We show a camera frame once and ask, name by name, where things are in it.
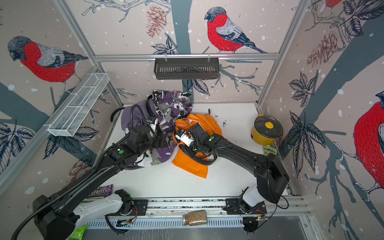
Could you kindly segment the lilac purple trousers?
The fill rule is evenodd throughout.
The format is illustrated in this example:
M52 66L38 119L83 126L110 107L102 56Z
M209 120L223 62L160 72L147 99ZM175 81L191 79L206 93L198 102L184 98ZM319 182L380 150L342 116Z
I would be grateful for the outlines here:
M125 134L127 134L133 127L148 123L147 119L150 116L147 112L146 101L138 103L138 107L129 106L123 110L121 127Z

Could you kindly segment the orange trousers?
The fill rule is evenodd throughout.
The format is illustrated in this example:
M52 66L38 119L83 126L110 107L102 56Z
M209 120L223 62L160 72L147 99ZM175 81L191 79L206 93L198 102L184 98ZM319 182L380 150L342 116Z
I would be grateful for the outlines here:
M216 158L210 159L211 154L207 147L201 142L194 141L189 146L177 138L177 133L187 135L194 140L198 136L190 130L191 127L200 126L209 136L217 134L222 136L222 130L217 121L210 114L190 114L185 118L176 120L173 139L178 145L178 152L172 161L172 164L192 175L205 179L208 175L208 166Z

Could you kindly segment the purple camouflage trousers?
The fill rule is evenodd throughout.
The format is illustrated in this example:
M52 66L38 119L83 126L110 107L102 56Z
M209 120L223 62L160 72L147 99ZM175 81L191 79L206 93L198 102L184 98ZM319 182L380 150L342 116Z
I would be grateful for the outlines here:
M180 117L189 115L193 108L189 92L155 90L152 95L158 100L160 109L165 114L164 120L161 122L158 120L160 130L164 136L165 146L157 149L150 148L133 164L134 169L158 165L171 158L177 145L173 140L173 125Z

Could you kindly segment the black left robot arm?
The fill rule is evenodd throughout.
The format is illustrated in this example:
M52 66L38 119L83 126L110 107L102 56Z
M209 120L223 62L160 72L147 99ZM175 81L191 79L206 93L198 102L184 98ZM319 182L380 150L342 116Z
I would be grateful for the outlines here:
M16 240L28 222L34 220L46 240L65 240L76 229L80 214L76 207L102 183L123 170L139 168L139 157L155 147L159 139L159 123L154 114L145 115L135 104L130 110L131 128L116 144L107 148L90 171L50 197L41 195L33 202L33 213L15 230Z

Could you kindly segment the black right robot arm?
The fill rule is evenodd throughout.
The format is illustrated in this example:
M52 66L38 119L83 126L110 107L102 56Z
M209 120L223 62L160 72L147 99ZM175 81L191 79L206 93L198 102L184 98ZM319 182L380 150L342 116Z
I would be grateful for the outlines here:
M180 150L203 166L212 165L218 157L227 159L246 169L257 179L257 194L251 195L249 207L268 201L278 207L282 194L290 180L282 161L274 154L267 156L241 148L218 134L210 135L199 124L186 130L174 130Z

